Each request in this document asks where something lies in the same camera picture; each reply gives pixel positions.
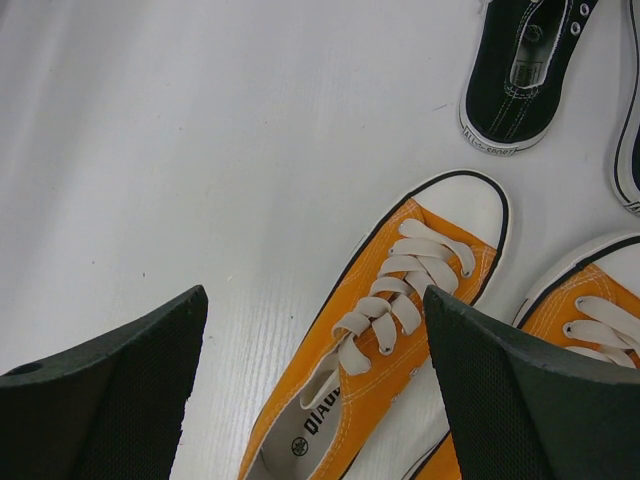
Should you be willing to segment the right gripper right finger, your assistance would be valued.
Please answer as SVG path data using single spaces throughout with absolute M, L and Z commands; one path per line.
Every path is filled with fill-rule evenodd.
M 423 304 L 462 478 L 638 478 L 638 371 L 554 346 L 437 287 Z

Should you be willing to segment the orange sneaker right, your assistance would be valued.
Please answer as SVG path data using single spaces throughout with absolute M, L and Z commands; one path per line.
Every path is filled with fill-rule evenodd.
M 506 325 L 639 373 L 638 234 L 606 235 L 570 252 L 532 287 L 514 322 Z M 408 477 L 464 479 L 450 426 Z

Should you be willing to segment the black sneaker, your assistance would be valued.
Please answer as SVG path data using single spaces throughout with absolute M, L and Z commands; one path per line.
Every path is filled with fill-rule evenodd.
M 625 107 L 611 167 L 613 191 L 639 216 L 639 2 L 622 2 L 621 89 Z
M 596 5 L 571 0 L 486 3 L 458 113 L 462 134 L 473 147 L 509 157 L 544 138 Z

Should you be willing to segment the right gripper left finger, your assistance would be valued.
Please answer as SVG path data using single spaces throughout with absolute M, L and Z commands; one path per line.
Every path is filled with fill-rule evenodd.
M 207 310 L 197 285 L 135 321 L 2 374 L 2 478 L 169 478 Z

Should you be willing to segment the black sneaker front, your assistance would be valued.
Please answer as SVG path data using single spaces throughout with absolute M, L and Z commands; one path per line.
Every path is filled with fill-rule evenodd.
M 596 5 L 571 0 L 486 3 L 458 113 L 462 134 L 473 147 L 509 157 L 544 138 Z

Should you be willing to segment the orange sneaker left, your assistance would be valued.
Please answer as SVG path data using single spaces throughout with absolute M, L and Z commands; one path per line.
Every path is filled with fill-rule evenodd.
M 494 280 L 511 229 L 503 187 L 459 169 L 402 197 L 354 252 L 264 404 L 242 479 L 341 479 L 428 359 L 423 297 L 467 305 Z

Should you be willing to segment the black sneaker back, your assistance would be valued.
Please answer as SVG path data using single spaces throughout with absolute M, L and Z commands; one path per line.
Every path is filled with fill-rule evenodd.
M 613 191 L 639 216 L 639 2 L 622 2 L 621 89 L 625 107 L 611 167 Z

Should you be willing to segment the orange sneaker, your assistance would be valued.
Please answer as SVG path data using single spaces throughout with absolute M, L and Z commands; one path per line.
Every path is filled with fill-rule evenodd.
M 503 187 L 459 169 L 402 197 L 354 252 L 264 404 L 242 479 L 341 479 L 428 359 L 423 297 L 467 305 L 494 280 L 511 229 Z
M 606 235 L 570 252 L 532 287 L 514 322 L 506 325 L 639 373 L 638 234 Z M 450 426 L 408 477 L 464 479 Z

